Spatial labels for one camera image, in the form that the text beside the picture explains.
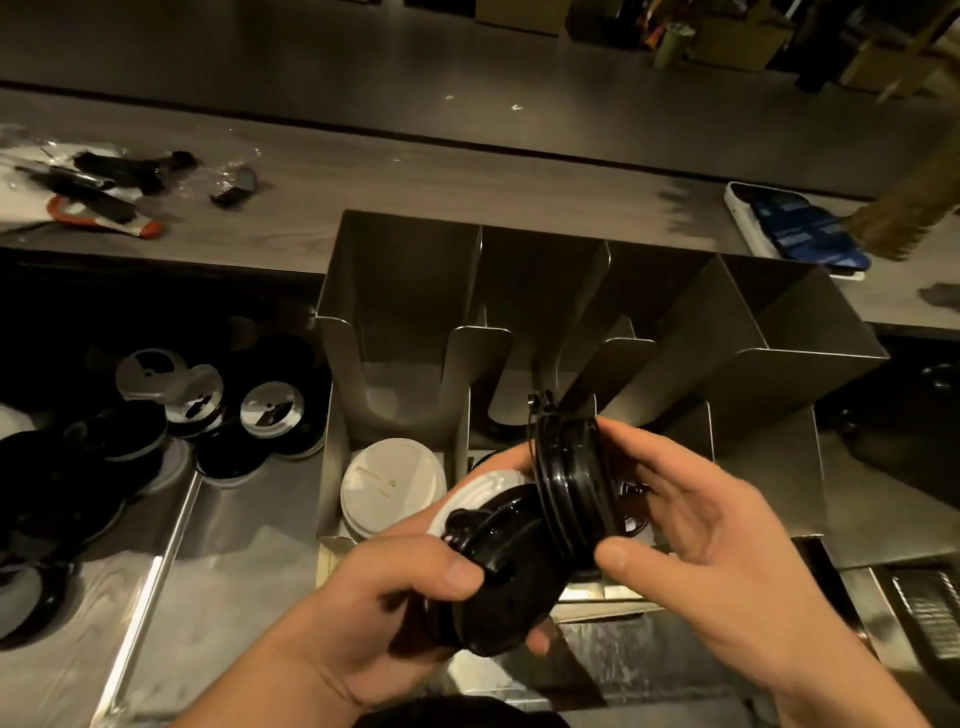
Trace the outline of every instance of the left hand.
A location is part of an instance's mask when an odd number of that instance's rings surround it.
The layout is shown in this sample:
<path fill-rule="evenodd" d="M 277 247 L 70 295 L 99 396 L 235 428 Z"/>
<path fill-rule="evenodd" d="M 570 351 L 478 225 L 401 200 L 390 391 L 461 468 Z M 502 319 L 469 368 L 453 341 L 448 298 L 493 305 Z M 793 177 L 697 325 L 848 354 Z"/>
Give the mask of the left hand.
<path fill-rule="evenodd" d="M 519 445 L 490 458 L 453 490 L 482 473 L 532 475 L 531 467 L 529 446 Z M 420 621 L 409 619 L 415 617 L 409 596 L 462 601 L 484 578 L 480 567 L 426 534 L 444 500 L 353 548 L 266 639 L 306 660 L 340 698 L 361 709 L 422 683 L 453 650 L 432 644 Z M 527 646 L 545 654 L 555 633 L 548 620 L 530 633 Z"/>

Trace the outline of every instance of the hand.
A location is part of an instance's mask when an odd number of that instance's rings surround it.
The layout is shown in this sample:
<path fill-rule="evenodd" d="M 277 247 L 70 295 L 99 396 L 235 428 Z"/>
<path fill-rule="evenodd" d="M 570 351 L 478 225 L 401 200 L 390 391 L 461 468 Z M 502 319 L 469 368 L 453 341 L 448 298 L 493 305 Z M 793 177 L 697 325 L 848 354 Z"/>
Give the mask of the hand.
<path fill-rule="evenodd" d="M 454 490 L 482 473 L 530 473 L 531 467 L 529 447 L 518 446 L 490 458 Z M 296 650 L 355 706 L 372 707 L 409 692 L 453 654 L 429 641 L 408 598 L 417 593 L 460 601 L 483 584 L 480 567 L 426 535 L 442 504 L 353 548 L 326 583 L 274 628 L 273 639 Z M 531 650 L 549 649 L 551 627 L 530 634 Z"/>
<path fill-rule="evenodd" d="M 639 506 L 680 558 L 610 538 L 596 548 L 597 566 L 689 621 L 721 662 L 782 698 L 781 707 L 815 706 L 810 724 L 859 725 L 879 706 L 882 719 L 862 724 L 925 725 L 829 606 L 756 488 L 667 438 L 598 421 L 624 456 L 618 474 L 652 491 L 625 509 Z M 902 700 L 883 706 L 876 690 Z M 858 696 L 872 704 L 854 707 Z"/>

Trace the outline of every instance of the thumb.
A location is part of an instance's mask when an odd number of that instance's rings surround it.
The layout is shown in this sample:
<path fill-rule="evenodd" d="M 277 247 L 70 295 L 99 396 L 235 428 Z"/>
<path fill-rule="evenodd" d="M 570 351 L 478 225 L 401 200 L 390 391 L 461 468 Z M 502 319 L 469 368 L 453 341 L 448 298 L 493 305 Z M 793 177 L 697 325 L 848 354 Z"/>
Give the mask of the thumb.
<path fill-rule="evenodd" d="M 632 539 L 604 539 L 593 552 L 607 576 L 688 621 L 703 600 L 704 567 L 688 564 Z"/>
<path fill-rule="evenodd" d="M 483 570 L 436 536 L 377 536 L 350 550 L 330 577 L 355 593 L 381 597 L 413 590 L 462 601 L 483 584 Z"/>

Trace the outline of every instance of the forearm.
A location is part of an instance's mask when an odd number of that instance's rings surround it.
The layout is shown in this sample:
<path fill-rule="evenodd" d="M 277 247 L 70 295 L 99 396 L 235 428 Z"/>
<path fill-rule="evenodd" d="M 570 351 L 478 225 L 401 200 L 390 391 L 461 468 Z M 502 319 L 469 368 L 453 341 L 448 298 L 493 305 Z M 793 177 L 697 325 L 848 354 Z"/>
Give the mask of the forearm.
<path fill-rule="evenodd" d="M 928 728 L 893 675 L 849 637 L 825 649 L 794 692 L 775 695 L 784 728 Z"/>
<path fill-rule="evenodd" d="M 361 709 L 270 640 L 255 644 L 172 728 L 349 728 Z"/>

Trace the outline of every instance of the right hand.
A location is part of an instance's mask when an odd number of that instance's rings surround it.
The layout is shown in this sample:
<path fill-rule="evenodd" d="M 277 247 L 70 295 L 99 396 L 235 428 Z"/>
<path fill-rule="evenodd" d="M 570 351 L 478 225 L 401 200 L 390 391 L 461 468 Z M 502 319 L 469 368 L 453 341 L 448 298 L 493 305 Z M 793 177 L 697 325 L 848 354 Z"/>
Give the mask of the right hand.
<path fill-rule="evenodd" d="M 598 423 L 624 456 L 617 474 L 651 489 L 625 509 L 650 518 L 680 557 L 609 538 L 594 553 L 604 573 L 686 619 L 721 662 L 777 696 L 836 708 L 849 698 L 842 686 L 871 676 L 899 691 L 830 607 L 760 491 L 665 437 Z M 925 725 L 902 697 L 909 708 L 892 713 L 912 719 L 901 725 Z"/>

